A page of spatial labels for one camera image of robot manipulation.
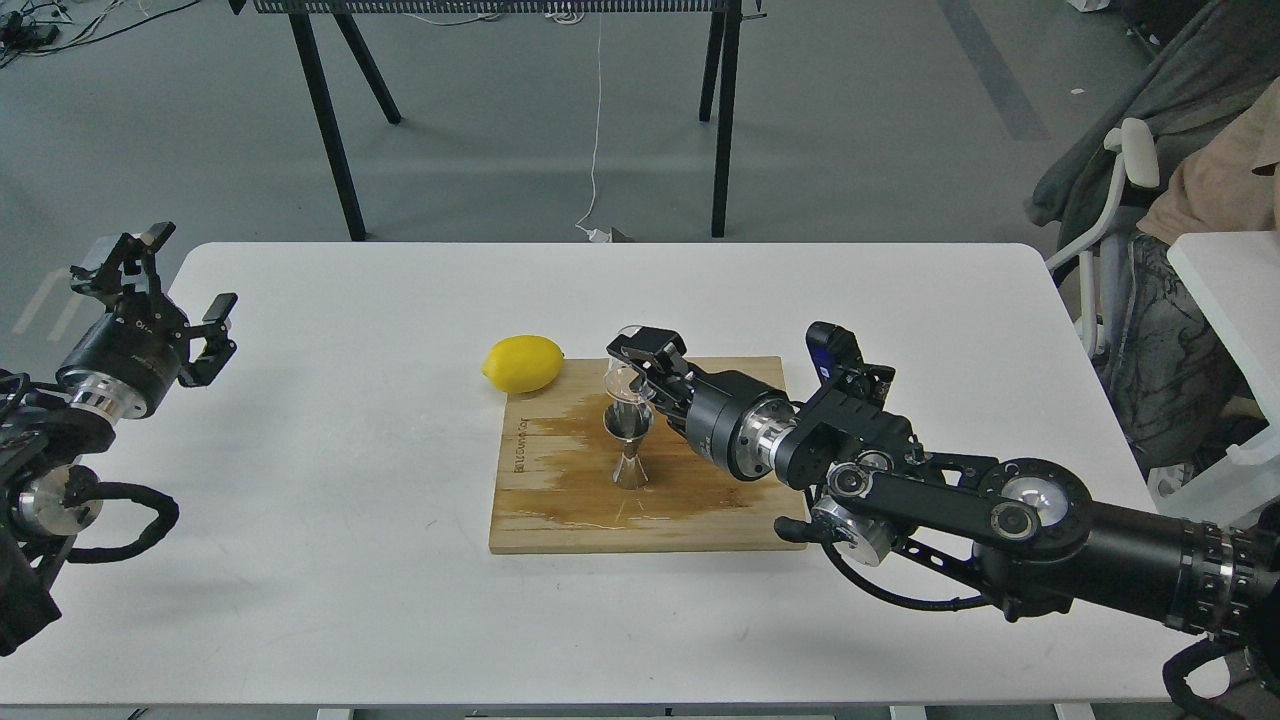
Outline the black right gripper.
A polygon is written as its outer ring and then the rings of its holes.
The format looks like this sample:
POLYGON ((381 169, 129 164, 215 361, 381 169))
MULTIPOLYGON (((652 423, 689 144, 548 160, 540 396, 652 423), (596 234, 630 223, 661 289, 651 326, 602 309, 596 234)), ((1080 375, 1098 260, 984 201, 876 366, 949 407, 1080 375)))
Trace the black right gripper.
POLYGON ((796 424, 786 393, 741 372, 705 373, 675 331, 628 325, 605 347, 635 372, 618 373, 618 437, 639 439, 654 413, 701 457, 737 480, 774 470, 781 441, 796 424))

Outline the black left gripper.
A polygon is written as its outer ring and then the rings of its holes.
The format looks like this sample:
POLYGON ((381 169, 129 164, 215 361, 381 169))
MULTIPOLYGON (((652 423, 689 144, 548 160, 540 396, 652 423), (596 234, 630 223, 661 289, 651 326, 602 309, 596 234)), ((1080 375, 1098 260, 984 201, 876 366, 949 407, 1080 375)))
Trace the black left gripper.
POLYGON ((177 378, 187 388, 207 387, 236 354, 229 315, 238 293, 218 295, 204 320, 187 325, 186 315, 163 292, 155 255, 175 229, 174 223, 160 222, 140 234, 104 237, 83 266, 70 269, 72 290, 106 309, 58 370, 58 386, 72 407, 104 419, 147 418, 177 378), (195 360, 192 340, 205 342, 195 360))

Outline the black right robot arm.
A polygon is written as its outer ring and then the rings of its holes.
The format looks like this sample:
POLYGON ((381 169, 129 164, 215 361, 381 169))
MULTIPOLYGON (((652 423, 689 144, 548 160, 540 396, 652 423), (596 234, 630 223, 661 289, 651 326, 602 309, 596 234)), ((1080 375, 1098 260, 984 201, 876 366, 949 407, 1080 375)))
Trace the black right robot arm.
POLYGON ((1196 642, 1162 669, 1170 700, 1201 719, 1233 711, 1188 676, 1242 653, 1277 691, 1277 506, 1244 530, 1103 503, 1066 468, 927 451, 884 409, 895 370, 867 363, 852 332, 815 322, 820 388, 805 402, 741 372, 705 372, 673 331, 630 327, 608 345, 628 388, 701 457, 739 480, 774 475, 808 519, 786 542, 818 544, 851 583, 927 612, 992 606, 1006 620, 1075 600, 1162 623, 1196 642))

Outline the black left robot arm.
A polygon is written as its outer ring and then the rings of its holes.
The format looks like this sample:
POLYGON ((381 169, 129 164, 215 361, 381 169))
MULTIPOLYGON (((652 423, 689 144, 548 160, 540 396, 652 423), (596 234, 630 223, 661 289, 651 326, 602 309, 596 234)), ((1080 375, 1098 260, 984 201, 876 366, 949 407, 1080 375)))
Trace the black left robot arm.
POLYGON ((210 386, 234 355, 234 293, 218 295, 200 323, 164 292, 156 256, 175 225, 99 240, 70 269, 70 287, 104 314, 68 354, 54 382, 3 372, 1 652, 14 653, 61 612, 51 588, 68 564, 133 559, 177 524, 174 498, 105 482, 82 457, 110 448, 116 423, 152 416, 174 384, 210 386), (131 501, 154 520, 131 543, 82 548, 77 536, 108 501, 131 501))

